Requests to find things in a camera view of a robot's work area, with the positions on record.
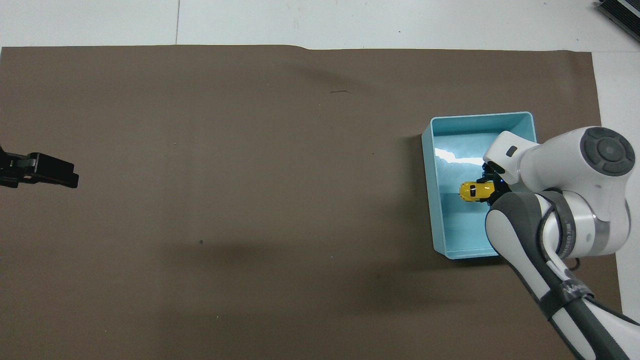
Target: velcro strap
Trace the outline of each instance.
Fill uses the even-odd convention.
[[[540,306],[540,310],[549,320],[565,305],[585,295],[593,296],[593,293],[582,281],[568,279],[552,286],[549,292],[542,296],[538,306]]]

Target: yellow object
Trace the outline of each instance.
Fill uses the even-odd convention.
[[[493,183],[466,181],[460,185],[459,194],[464,201],[480,201],[489,199],[494,190]]]

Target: brown mat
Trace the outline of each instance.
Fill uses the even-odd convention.
[[[597,125],[589,53],[4,48],[0,84],[4,149],[80,175],[0,189],[5,359],[572,358],[504,262],[433,250],[419,135]],[[613,256],[577,273],[620,308]]]

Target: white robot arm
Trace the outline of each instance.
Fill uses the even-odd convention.
[[[495,250],[525,284],[579,359],[640,359],[640,325],[597,303],[562,259],[611,254],[626,242],[629,142],[583,127],[544,144],[503,132],[485,162],[514,192],[493,203],[485,227]]]

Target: light blue bin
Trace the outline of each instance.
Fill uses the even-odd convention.
[[[435,117],[422,134],[433,248],[449,259],[497,255],[484,231],[489,206],[461,200],[458,190],[482,176],[482,157],[505,130],[536,141],[527,111]]]

